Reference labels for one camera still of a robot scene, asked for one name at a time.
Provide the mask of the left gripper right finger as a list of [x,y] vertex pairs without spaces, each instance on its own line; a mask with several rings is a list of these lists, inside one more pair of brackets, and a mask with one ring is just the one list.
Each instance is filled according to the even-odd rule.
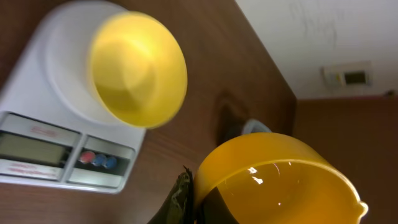
[[238,224],[215,187],[202,201],[197,211],[198,224]]

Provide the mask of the yellow measuring scoop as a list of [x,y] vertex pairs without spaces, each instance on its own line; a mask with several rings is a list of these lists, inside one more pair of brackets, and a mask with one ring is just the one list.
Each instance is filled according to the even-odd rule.
[[201,163],[193,184],[196,214],[217,187],[239,223],[359,223],[369,210],[339,170],[279,133],[224,142]]

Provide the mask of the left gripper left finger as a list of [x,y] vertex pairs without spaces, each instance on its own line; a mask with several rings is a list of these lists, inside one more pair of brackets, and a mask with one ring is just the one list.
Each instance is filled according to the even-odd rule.
[[148,224],[192,224],[193,223],[193,175],[185,171],[178,175],[174,186],[159,211]]

